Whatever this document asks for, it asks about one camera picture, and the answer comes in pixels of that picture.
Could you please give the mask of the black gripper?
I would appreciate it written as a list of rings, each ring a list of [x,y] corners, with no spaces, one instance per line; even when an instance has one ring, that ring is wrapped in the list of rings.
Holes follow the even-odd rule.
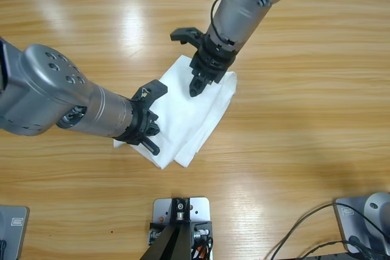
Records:
[[[132,121],[121,135],[121,141],[131,145],[142,144],[153,155],[160,153],[160,148],[149,138],[160,132],[156,124],[158,116],[150,111],[154,101],[147,99],[129,100],[132,106]]]
[[[194,40],[197,51],[190,63],[193,75],[190,96],[200,95],[210,82],[219,83],[236,58],[236,51],[225,50],[209,35],[195,33]]]

